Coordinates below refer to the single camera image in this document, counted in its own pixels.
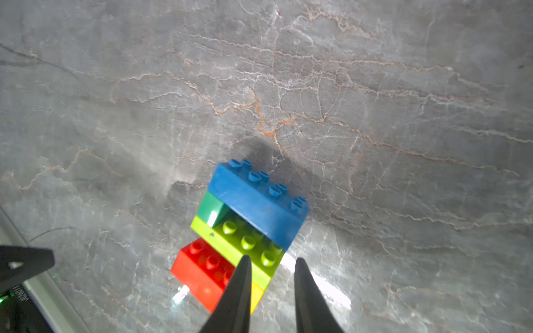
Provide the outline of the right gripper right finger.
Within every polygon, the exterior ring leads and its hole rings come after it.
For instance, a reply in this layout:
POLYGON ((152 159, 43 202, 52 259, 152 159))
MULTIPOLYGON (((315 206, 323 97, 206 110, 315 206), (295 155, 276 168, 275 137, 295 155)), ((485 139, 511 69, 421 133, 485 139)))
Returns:
POLYGON ((343 332, 303 258, 297 258, 294 272, 297 332, 343 332))

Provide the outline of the blue lego brick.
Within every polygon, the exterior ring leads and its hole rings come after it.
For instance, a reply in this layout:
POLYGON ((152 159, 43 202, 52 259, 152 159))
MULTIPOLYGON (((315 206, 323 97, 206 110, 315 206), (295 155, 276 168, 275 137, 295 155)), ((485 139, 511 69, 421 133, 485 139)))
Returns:
POLYGON ((246 159, 218 164, 208 191, 284 251, 310 211, 306 199, 291 196, 286 185, 274 183, 246 159))

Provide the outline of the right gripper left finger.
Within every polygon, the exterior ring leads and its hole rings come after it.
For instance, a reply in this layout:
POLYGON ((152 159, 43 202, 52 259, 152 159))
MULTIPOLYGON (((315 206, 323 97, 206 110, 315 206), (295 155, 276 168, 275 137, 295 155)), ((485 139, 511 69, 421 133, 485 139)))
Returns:
POLYGON ((249 332, 251 285, 251 258, 248 255, 244 255, 237 265, 218 305, 200 329, 200 332, 249 332))

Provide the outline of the red lego brick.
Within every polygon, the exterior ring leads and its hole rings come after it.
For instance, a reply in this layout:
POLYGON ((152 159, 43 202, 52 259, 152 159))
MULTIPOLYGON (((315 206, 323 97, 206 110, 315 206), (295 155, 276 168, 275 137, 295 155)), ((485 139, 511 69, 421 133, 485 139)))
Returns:
POLYGON ((209 311, 214 312, 235 267, 204 239, 180 249, 171 273, 209 311))

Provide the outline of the yellow lego brick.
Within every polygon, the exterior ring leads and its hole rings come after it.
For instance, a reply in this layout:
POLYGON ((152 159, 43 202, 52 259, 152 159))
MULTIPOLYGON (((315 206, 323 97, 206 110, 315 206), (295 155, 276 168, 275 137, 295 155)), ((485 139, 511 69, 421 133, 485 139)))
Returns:
POLYGON ((255 309, 257 308, 264 294, 265 294, 265 290, 263 290, 258 284, 256 284, 255 282, 251 283, 250 314, 254 313, 255 309))

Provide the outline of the dark green lego brick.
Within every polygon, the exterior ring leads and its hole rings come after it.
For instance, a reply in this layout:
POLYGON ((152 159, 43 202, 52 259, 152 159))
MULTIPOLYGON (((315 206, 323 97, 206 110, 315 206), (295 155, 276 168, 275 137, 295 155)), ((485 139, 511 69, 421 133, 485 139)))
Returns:
POLYGON ((229 206, 207 191, 198 207, 197 216, 209 227, 215 227, 230 213, 229 206))

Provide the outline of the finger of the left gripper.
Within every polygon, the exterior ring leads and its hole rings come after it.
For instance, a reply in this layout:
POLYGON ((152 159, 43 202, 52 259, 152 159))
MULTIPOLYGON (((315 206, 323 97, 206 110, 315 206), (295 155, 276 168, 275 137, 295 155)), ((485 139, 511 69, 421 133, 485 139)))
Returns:
POLYGON ((1 245, 1 293, 52 268, 55 262, 48 248, 1 245))

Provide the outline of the lime green lego brick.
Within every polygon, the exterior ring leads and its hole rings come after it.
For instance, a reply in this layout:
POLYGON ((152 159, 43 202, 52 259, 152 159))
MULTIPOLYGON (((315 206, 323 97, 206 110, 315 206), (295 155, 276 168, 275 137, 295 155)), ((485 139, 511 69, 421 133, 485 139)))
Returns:
POLYGON ((234 266, 248 255, 252 265, 252 281, 264 291, 285 254, 282 248, 234 213, 224 217, 214 227, 196 216, 192 229, 234 266))

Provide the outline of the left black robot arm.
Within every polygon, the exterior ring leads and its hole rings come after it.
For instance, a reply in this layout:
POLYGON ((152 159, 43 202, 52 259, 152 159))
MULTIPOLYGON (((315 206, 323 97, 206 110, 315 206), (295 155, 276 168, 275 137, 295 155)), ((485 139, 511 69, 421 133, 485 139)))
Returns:
POLYGON ((1 331, 51 332, 24 283, 55 265, 48 248, 1 246, 1 331))

